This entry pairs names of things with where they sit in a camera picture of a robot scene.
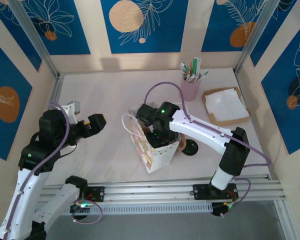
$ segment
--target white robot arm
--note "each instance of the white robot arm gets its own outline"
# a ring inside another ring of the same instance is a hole
[[[79,102],[70,102],[62,108],[70,123],[69,134],[62,148],[74,146],[79,139],[98,134],[106,125],[102,114],[89,116],[90,122],[78,121],[76,114],[80,112]],[[0,226],[0,240],[46,239],[48,230],[64,209],[82,197],[88,187],[87,181],[71,176],[65,181],[59,193],[43,209],[35,213],[40,193],[53,170],[54,163],[62,157],[60,151],[42,165],[27,181],[23,191],[20,191],[27,176],[60,145],[64,136],[63,113],[57,109],[44,112],[39,120],[39,132],[32,136],[30,144],[21,152],[17,184],[7,214]]]
[[[219,167],[210,183],[217,190],[223,191],[234,176],[240,175],[250,152],[248,148],[224,136],[227,134],[248,144],[246,132],[239,127],[232,131],[189,116],[190,120],[183,110],[170,102],[164,102],[159,108],[143,104],[136,114],[136,117],[146,126],[153,126],[153,134],[160,141],[171,136],[171,131],[182,133],[207,144],[222,154]],[[217,134],[211,129],[215,129],[221,134]]]

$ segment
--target pen holder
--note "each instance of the pen holder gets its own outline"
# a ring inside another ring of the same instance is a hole
[[[182,90],[185,101],[190,102],[190,101],[193,101],[196,99],[197,93],[198,93],[198,90],[200,87],[200,82],[201,81],[196,82],[196,83],[191,83],[191,82],[187,82],[183,78],[181,78],[180,88]]]

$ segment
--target white table surface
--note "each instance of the white table surface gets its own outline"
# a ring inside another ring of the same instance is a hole
[[[82,139],[74,153],[61,158],[47,185],[63,184],[70,175],[88,180],[89,183],[135,182],[155,180],[175,180],[211,177],[218,168],[221,155],[209,146],[198,142],[199,150],[194,156],[176,152],[170,164],[148,174],[130,139],[123,128],[121,117],[129,107],[141,104],[147,91],[162,81],[180,84],[180,70],[161,71],[122,71],[69,74],[64,76],[59,103],[66,105],[79,101],[81,113],[77,119],[88,120],[88,116],[100,113],[105,116],[106,126],[97,135]],[[189,113],[209,122],[208,114],[202,103],[204,91],[237,86],[237,80],[231,68],[209,69],[202,81],[194,101],[186,102]],[[148,101],[158,105],[162,102],[181,102],[178,90],[172,85],[160,85],[149,95]],[[249,143],[261,150],[251,121],[226,126],[234,130],[245,129]],[[69,152],[64,149],[61,154]],[[250,152],[245,164],[259,164],[266,161],[254,152]],[[242,170],[241,175],[269,174],[268,167],[250,167]]]

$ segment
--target black mounting bracket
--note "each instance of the black mounting bracket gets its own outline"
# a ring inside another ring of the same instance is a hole
[[[211,184],[195,184],[191,194],[194,196],[194,200],[235,200],[239,198],[235,183],[229,183],[222,191]]]
[[[88,186],[84,192],[84,199],[90,200],[95,203],[103,203],[105,197],[105,187],[104,186]],[[72,205],[70,207],[70,213],[90,213],[90,208],[80,207]],[[87,215],[74,216],[77,220],[82,220],[86,218]]]

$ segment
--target paper tray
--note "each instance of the paper tray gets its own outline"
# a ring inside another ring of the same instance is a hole
[[[206,101],[207,101],[206,96],[210,95],[210,94],[214,94],[216,92],[228,90],[228,89],[235,89],[235,91],[238,94],[239,98],[241,98],[242,94],[241,94],[239,88],[236,87],[236,86],[235,87],[221,87],[221,88],[216,88],[216,89],[205,91],[205,92],[203,92],[202,98],[201,98],[202,102],[203,102],[203,105],[205,107],[205,110],[206,110],[206,112],[209,115],[210,123],[212,123],[214,125],[217,125],[219,127],[226,126],[226,125],[232,125],[232,124],[244,123],[244,122],[247,122],[251,118],[251,116],[252,116],[252,112],[251,112],[251,110],[248,107],[246,108],[246,110],[248,111],[249,116],[244,117],[244,118],[234,119],[234,120],[217,121],[217,119],[216,119],[216,117],[215,117],[215,115],[213,113],[209,114],[209,112],[207,110],[207,107],[206,107]]]

